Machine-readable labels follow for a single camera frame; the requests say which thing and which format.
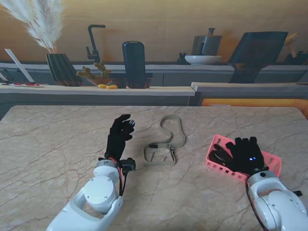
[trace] yellow fruit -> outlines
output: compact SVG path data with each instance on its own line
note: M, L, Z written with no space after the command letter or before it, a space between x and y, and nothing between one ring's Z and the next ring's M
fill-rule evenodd
M98 85L98 87L101 88L101 89L106 88L106 86L107 86L107 85L105 85L105 84L100 84L100 85Z
M117 85L110 85L106 87L107 89L117 89Z

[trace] faucet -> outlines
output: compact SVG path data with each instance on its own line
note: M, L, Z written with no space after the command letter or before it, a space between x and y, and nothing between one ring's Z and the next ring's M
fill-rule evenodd
M87 54L88 54L87 56L88 56L88 59L94 59L96 63L100 63L100 61L101 61L100 55L98 54L98 50L96 50L94 37L93 37L93 34L92 34L92 28L93 27L106 28L106 26L105 25L94 25L94 24L92 24L88 27L88 31L89 31L89 35L90 35L90 39L91 39L91 43L92 43L92 47L93 47L93 54L90 53L89 47L86 47Z

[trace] pink basket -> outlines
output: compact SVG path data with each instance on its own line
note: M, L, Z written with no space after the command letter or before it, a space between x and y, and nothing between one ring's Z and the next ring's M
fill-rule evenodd
M220 136L220 135L215 135L212 142L211 142L211 146L210 146L210 148L207 152L205 164L206 164L206 166L208 166L208 167L210 167L210 168L212 168L212 169L214 169L218 172L221 172L225 175L233 177L237 180L245 181L246 178L247 178L247 175L239 173L239 172L232 172L227 167L220 165L220 164L217 164L213 161L210 161L209 158L208 158L210 152L212 150L215 150L215 148L214 148L215 143L218 143L224 150L226 150L228 152L228 154L230 156L232 156L232 154L230 153L230 150L226 147L226 143L229 143L229 142L234 143L233 140L230 140L226 137L223 137L223 136ZM281 159L279 157L275 156L275 155L266 153L264 151L261 151L261 152L262 152L262 155L264 156L265 165L268 166L270 171L274 172L275 175L278 177L280 175L280 171L281 171L281 165L282 165Z

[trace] gray kettle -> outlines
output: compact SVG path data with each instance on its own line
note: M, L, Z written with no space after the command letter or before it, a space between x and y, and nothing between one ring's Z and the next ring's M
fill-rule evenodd
M192 55L217 55L222 36L213 35L215 28L209 28L207 35L195 36Z

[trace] white bowl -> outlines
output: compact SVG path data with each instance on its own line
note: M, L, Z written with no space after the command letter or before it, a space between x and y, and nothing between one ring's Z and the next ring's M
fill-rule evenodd
M191 65L208 65L218 63L221 56L209 56L209 55L186 55L185 59Z

